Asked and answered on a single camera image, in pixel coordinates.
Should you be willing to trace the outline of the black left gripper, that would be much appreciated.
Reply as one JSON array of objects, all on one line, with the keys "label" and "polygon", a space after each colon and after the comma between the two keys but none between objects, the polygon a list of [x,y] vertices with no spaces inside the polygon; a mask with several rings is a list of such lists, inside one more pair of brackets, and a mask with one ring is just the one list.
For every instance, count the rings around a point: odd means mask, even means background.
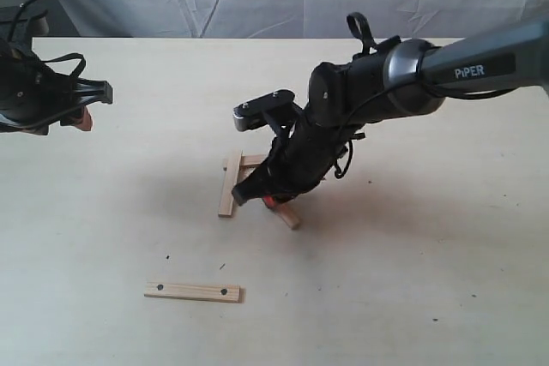
[{"label": "black left gripper", "polygon": [[1,53],[1,131],[48,135],[51,125],[89,132],[88,106],[113,103],[108,81],[81,77],[86,59],[69,53],[42,60],[33,52],[9,48]]}]

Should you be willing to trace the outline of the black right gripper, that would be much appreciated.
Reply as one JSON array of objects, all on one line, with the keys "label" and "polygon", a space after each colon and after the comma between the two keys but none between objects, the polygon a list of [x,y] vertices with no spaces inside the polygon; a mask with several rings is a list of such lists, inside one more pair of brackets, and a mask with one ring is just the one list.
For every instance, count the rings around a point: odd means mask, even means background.
[{"label": "black right gripper", "polygon": [[267,208],[277,208],[310,192],[334,167],[355,132],[354,125],[339,129],[307,121],[296,123],[288,140],[280,144],[274,139],[268,157],[234,186],[234,200],[242,206],[247,201],[263,199]]}]

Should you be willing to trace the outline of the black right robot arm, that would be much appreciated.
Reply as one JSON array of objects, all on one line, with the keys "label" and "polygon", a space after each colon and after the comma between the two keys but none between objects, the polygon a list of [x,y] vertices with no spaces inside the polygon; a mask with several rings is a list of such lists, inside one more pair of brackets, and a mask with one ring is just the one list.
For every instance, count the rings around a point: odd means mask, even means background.
[{"label": "black right robot arm", "polygon": [[546,15],[445,46],[399,36],[376,41],[359,12],[347,16],[347,25],[361,51],[348,63],[319,63],[305,105],[280,89],[234,108],[238,131],[274,131],[266,158],[232,189],[238,204],[283,204],[312,191],[329,172],[344,177],[348,168],[340,159],[352,159],[368,124],[429,115],[446,99],[494,99],[548,85]]}]

